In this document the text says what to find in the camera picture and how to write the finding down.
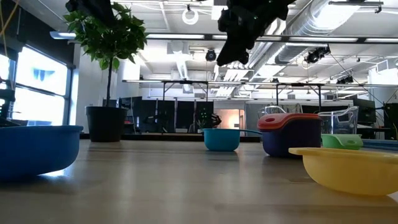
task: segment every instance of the window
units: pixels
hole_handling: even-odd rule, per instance
[[[19,53],[16,82],[65,95],[68,68],[32,49],[24,47]]]
[[[28,121],[28,126],[62,125],[65,99],[16,88],[13,119]]]
[[[28,121],[28,126],[67,123],[68,75],[66,65],[24,47],[18,56],[12,118]]]
[[[3,80],[7,80],[9,76],[10,60],[3,55],[0,55],[0,77]],[[0,83],[0,90],[5,90],[7,88],[5,83]]]

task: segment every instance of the green bowl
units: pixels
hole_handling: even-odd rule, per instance
[[[323,147],[333,149],[359,150],[363,147],[358,134],[322,134],[322,144]]]

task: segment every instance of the yellow bowl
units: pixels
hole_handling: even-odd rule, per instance
[[[326,148],[290,148],[303,156],[318,184],[351,194],[382,196],[398,191],[398,154]]]

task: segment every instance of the red lid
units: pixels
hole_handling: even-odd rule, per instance
[[[266,114],[257,123],[259,130],[275,130],[283,127],[287,122],[294,119],[319,119],[317,114],[279,113]]]

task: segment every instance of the small potted plant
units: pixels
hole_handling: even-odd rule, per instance
[[[133,55],[147,43],[142,20],[118,3],[113,3],[112,9],[116,20],[112,27],[79,11],[64,16],[69,32],[76,34],[75,40],[81,43],[85,54],[91,56],[91,61],[99,61],[102,70],[108,69],[105,106],[86,107],[90,139],[94,142],[120,141],[127,110],[109,107],[112,71],[119,68],[119,59],[134,63]]]

